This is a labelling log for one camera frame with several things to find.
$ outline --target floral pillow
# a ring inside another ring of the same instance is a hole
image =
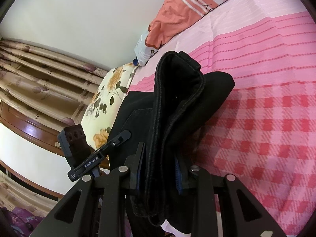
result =
[[[136,68],[133,63],[129,63],[110,70],[86,109],[81,125],[87,143],[95,150],[107,142]]]

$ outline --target bolt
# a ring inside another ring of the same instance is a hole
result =
[[[120,167],[118,168],[118,170],[119,170],[120,172],[126,172],[126,171],[128,170],[128,167],[127,167],[127,166],[120,166]]]
[[[231,181],[231,182],[233,182],[233,181],[236,180],[236,177],[234,175],[232,175],[232,174],[229,174],[229,175],[226,176],[226,179]]]
[[[273,232],[272,231],[264,231],[260,236],[261,237],[272,237]]]
[[[192,165],[190,166],[190,170],[193,172],[199,172],[200,171],[200,167],[197,165]]]
[[[82,181],[84,182],[89,182],[92,179],[91,175],[84,175],[82,177]]]

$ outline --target pink checkered bedsheet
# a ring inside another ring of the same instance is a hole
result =
[[[153,91],[168,50],[236,87],[192,136],[190,156],[238,176],[288,236],[316,209],[316,25],[299,0],[230,0],[174,37],[138,69],[129,90]]]

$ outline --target wooden furniture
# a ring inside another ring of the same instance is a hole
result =
[[[30,141],[31,143],[40,146],[50,152],[53,152],[59,156],[63,156],[63,151],[60,148],[57,134],[58,131],[46,127],[33,119],[28,118],[24,114],[13,109],[3,101],[0,102],[0,123],[4,126],[21,136],[22,138]],[[49,189],[46,189],[18,174],[16,171],[7,166],[3,161],[0,160],[2,165],[8,172],[23,181],[24,183],[38,189],[44,193],[52,195],[57,198],[62,198],[63,195]],[[101,165],[102,168],[109,169],[108,160],[104,160]]]

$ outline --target curtain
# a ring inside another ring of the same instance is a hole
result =
[[[106,73],[62,54],[0,41],[0,99],[57,131],[81,122]]]
[[[56,204],[57,201],[24,188],[0,171],[0,207],[9,211],[18,207],[35,216],[45,217]]]

